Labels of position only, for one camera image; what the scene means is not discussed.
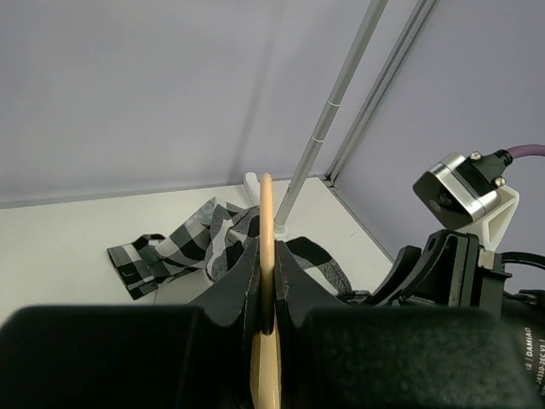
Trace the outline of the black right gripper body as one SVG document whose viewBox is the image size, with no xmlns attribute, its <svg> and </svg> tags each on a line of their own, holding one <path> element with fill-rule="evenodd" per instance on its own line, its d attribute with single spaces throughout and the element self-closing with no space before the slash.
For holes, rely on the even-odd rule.
<svg viewBox="0 0 545 409">
<path fill-rule="evenodd" d="M 501 257 L 476 235 L 439 230 L 423 248 L 402 248 L 370 296 L 382 306 L 500 308 L 505 281 Z"/>
</svg>

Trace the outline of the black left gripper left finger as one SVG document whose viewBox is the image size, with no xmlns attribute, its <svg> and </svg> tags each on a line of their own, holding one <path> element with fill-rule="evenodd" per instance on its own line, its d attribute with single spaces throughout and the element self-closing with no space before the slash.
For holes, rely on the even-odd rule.
<svg viewBox="0 0 545 409">
<path fill-rule="evenodd" d="M 1 328 L 4 408 L 250 408 L 256 240 L 185 305 L 35 306 Z"/>
</svg>

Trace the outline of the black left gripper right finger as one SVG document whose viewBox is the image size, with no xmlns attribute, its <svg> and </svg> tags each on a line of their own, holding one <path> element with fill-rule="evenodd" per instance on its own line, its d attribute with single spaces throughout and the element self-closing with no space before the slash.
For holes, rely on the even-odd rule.
<svg viewBox="0 0 545 409">
<path fill-rule="evenodd" d="M 476 308 L 348 306 L 276 245 L 283 408 L 532 408 L 508 328 Z"/>
</svg>

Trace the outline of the beige wooden hanger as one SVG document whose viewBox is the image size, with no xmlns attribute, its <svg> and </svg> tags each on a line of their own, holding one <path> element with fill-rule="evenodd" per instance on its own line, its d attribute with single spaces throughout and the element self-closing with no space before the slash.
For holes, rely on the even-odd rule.
<svg viewBox="0 0 545 409">
<path fill-rule="evenodd" d="M 275 235 L 273 179 L 253 172 L 244 175 L 244 186 L 253 205 L 259 207 L 261 329 L 252 341 L 250 389 L 255 408 L 279 408 L 281 374 L 275 321 Z"/>
</svg>

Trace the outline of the black white checkered shirt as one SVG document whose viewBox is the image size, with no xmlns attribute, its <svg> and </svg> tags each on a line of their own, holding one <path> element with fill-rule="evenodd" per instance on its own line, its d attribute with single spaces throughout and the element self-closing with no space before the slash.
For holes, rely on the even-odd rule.
<svg viewBox="0 0 545 409">
<path fill-rule="evenodd" d="M 169 236 L 144 234 L 106 252 L 126 290 L 137 300 L 200 270 L 215 283 L 259 236 L 259 225 L 257 206 L 241 208 L 212 198 Z M 290 239 L 286 245 L 297 265 L 342 302 L 358 304 L 370 295 L 353 289 L 332 255 L 309 238 Z"/>
</svg>

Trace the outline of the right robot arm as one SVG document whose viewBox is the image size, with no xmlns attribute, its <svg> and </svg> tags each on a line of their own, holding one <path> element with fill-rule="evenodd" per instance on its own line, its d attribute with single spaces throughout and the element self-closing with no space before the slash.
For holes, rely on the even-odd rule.
<svg viewBox="0 0 545 409">
<path fill-rule="evenodd" d="M 512 294 L 506 265 L 544 268 L 544 257 L 488 251 L 471 233 L 440 230 L 420 249 L 406 246 L 388 276 L 367 298 L 373 306 L 474 307 L 502 319 L 522 348 L 525 369 L 544 393 L 544 292 Z"/>
</svg>

